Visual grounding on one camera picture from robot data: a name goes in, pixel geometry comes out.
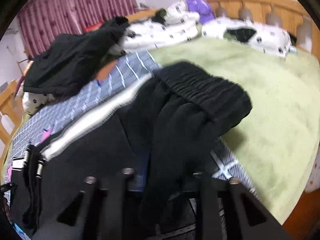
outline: purple plush toy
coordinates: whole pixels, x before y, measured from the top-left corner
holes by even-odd
[[[214,20],[214,13],[211,6],[204,0],[186,0],[190,12],[197,12],[200,14],[200,23],[205,24]]]

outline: bed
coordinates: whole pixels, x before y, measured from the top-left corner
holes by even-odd
[[[293,0],[207,0],[215,11],[224,8],[238,18],[246,7],[253,20],[265,23],[273,11],[293,35],[308,17]],[[130,21],[154,15],[147,10],[128,16]],[[212,75],[239,83],[248,91],[253,110],[223,136],[256,187],[261,202],[282,224],[303,192],[319,145],[320,31],[311,22],[311,53],[298,50],[286,59],[255,51],[226,40],[198,37],[192,41],[150,50],[163,67],[189,60]]]

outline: wooden chair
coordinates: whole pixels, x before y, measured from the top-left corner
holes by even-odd
[[[2,114],[0,116],[0,140],[5,144],[2,155],[0,156],[1,169],[4,163],[4,158],[6,157],[5,153],[7,151],[7,148],[10,144],[12,136],[15,134],[16,130],[18,129],[21,123],[21,118],[23,114],[21,99],[14,100],[13,98],[16,87],[17,87],[17,82],[12,81],[8,85],[8,87],[0,94],[0,112]],[[1,118],[3,115],[7,115],[14,124],[14,128],[10,134],[2,125]]]

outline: bedsheet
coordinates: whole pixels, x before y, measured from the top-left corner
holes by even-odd
[[[223,139],[249,175],[261,202],[284,223],[306,186],[318,149],[318,60],[300,50],[284,59],[203,37],[149,52],[163,66],[189,60],[248,91],[251,113]]]

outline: pink curtain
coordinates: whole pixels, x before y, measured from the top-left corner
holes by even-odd
[[[29,0],[18,13],[26,52],[40,54],[60,33],[81,34],[100,21],[132,14],[136,7],[136,0]]]

